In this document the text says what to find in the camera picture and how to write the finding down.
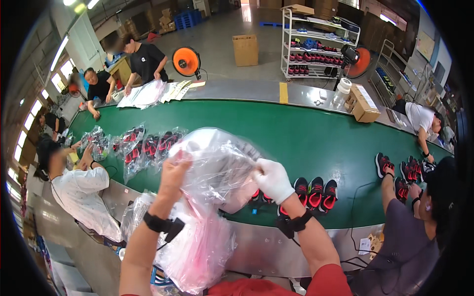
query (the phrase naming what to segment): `worker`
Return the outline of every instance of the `worker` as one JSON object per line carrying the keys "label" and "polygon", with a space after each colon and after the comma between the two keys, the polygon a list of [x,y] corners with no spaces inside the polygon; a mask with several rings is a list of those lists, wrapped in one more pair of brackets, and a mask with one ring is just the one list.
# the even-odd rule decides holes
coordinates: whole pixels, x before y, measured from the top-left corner
{"label": "worker", "polygon": [[[189,154],[182,153],[174,164],[170,159],[164,161],[160,188],[148,212],[151,216],[167,219],[176,201],[182,196],[180,186],[192,160]],[[281,204],[291,219],[305,216],[307,209],[301,204],[290,184],[285,168],[270,160],[259,159],[259,170],[254,179],[262,191]],[[298,232],[303,254],[308,261],[313,277],[307,295],[351,296],[346,276],[340,266],[339,255],[326,230],[312,215],[309,215],[305,229]],[[142,222],[132,233],[127,251],[121,265],[119,295],[150,296],[150,269],[156,253],[158,232]],[[208,289],[207,295],[273,295],[296,294],[282,286],[265,279],[242,278],[229,281],[226,278]]]}
{"label": "worker", "polygon": [[429,162],[434,162],[435,159],[433,155],[429,153],[426,140],[432,134],[439,134],[439,132],[443,130],[443,116],[430,107],[424,107],[416,103],[407,102],[403,99],[399,99],[395,102],[393,110],[408,117],[415,133],[418,133],[418,143],[423,150],[423,157],[425,157]]}
{"label": "worker", "polygon": [[130,56],[130,66],[132,74],[125,86],[125,94],[129,95],[132,84],[137,78],[137,74],[142,78],[142,85],[152,81],[153,79],[161,79],[168,81],[168,75],[164,70],[168,58],[153,44],[143,44],[136,42],[131,34],[126,35],[123,39],[123,51]]}
{"label": "worker", "polygon": [[79,141],[71,148],[63,149],[49,136],[40,138],[36,146],[37,169],[50,181],[54,199],[67,213],[101,235],[104,241],[121,246],[119,224],[97,194],[97,191],[109,187],[109,175],[104,167],[92,158],[94,144],[89,144],[84,150],[78,164],[80,169],[66,168],[67,154],[75,152],[80,145]]}
{"label": "worker", "polygon": [[412,213],[397,200],[394,165],[389,158],[379,153],[376,164],[382,177],[383,245],[350,286],[355,295],[414,295],[444,250],[463,185],[454,158],[443,158],[426,173],[426,190],[417,184],[408,188]]}
{"label": "worker", "polygon": [[36,116],[36,122],[41,126],[49,126],[53,130],[53,140],[56,141],[58,134],[62,134],[66,128],[66,121],[64,118],[59,118],[56,114],[48,112],[44,115],[38,114]]}
{"label": "worker", "polygon": [[112,93],[115,89],[115,79],[106,71],[96,73],[93,68],[84,71],[84,78],[89,83],[87,91],[87,109],[92,113],[94,119],[100,118],[100,112],[94,109],[94,98],[99,97],[102,103],[112,101]]}

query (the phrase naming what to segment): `red shirt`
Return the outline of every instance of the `red shirt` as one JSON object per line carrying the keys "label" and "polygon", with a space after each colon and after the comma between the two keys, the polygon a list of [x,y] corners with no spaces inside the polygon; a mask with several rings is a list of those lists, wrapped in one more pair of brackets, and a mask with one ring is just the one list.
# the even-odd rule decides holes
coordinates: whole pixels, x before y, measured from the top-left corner
{"label": "red shirt", "polygon": [[[243,278],[234,282],[220,282],[211,287],[209,296],[298,296],[283,287],[265,279]],[[352,296],[351,289],[342,268],[328,264],[315,273],[306,292],[307,296]]]}

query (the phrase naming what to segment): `whiteboard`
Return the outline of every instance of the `whiteboard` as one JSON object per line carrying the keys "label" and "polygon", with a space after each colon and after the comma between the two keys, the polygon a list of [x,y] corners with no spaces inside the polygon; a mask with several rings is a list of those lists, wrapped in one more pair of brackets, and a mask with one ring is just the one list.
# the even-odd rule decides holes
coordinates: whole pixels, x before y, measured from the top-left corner
{"label": "whiteboard", "polygon": [[418,34],[418,41],[416,43],[416,49],[419,51],[419,53],[429,61],[433,55],[434,48],[435,41],[426,35],[425,32],[421,31]]}

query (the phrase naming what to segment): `metal shoe rack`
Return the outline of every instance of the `metal shoe rack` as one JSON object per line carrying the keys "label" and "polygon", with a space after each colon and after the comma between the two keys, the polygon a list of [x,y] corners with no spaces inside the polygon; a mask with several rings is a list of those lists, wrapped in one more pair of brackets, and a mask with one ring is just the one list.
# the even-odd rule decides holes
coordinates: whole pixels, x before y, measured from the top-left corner
{"label": "metal shoe rack", "polygon": [[[308,18],[308,19],[303,19],[303,18],[294,18],[293,17],[293,12],[291,9],[285,8],[283,9],[282,12],[283,15],[283,29],[282,29],[282,60],[281,60],[281,65],[280,68],[285,75],[285,78],[288,82],[291,81],[291,78],[324,78],[324,79],[337,79],[336,77],[330,77],[326,74],[324,74],[324,69],[326,67],[330,68],[337,68],[337,74],[339,75],[339,71],[341,71],[340,66],[337,65],[321,65],[321,64],[309,64],[309,63],[298,63],[297,61],[290,62],[287,57],[290,56],[291,52],[299,52],[299,53],[306,53],[302,48],[291,48],[290,43],[291,39],[294,37],[303,37],[303,38],[311,38],[313,41],[319,40],[323,46],[330,46],[335,47],[337,49],[337,52],[325,52],[325,51],[315,51],[312,50],[310,53],[312,54],[323,54],[323,55],[332,55],[335,57],[342,57],[341,54],[341,48],[344,44],[348,44],[350,46],[356,47],[357,43],[359,42],[359,33],[349,31],[345,28],[343,28],[341,25],[336,25],[334,23],[331,23],[327,20],[322,20],[318,18]],[[312,24],[316,25],[324,25],[324,26],[329,26],[329,27],[334,27],[340,30],[344,31],[344,38],[349,38],[352,40],[352,42],[346,42],[343,41],[340,37],[337,37],[337,39],[331,39],[328,38],[324,35],[324,33],[317,32],[317,31],[307,31],[307,33],[300,33],[295,29],[295,26],[293,25],[293,21],[301,21],[301,22],[309,22]],[[288,68],[290,65],[306,65],[308,66],[310,70],[310,75],[309,76],[288,76]]]}
{"label": "metal shoe rack", "polygon": [[[417,101],[420,91],[425,85],[427,78],[423,77],[423,73],[415,74],[415,71],[408,66],[408,63],[395,51],[395,45],[389,40],[383,41],[382,50],[375,65],[375,70],[368,79],[369,83],[374,86],[378,97],[381,99],[385,107],[392,108],[397,99],[397,95],[405,97],[407,101]],[[396,57],[403,64],[405,64],[405,75],[402,74],[402,69],[394,62]],[[386,86],[383,78],[377,72],[377,68],[381,68],[392,85],[395,87],[394,92]]]}

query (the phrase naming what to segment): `gray shirt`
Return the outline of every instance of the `gray shirt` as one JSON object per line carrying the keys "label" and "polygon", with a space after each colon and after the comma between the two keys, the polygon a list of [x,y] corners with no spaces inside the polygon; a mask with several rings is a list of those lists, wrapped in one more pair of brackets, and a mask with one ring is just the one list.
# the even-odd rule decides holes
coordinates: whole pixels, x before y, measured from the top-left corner
{"label": "gray shirt", "polygon": [[416,292],[439,257],[436,239],[430,241],[424,222],[400,201],[387,207],[384,241],[379,253],[350,283],[356,295],[403,295]]}

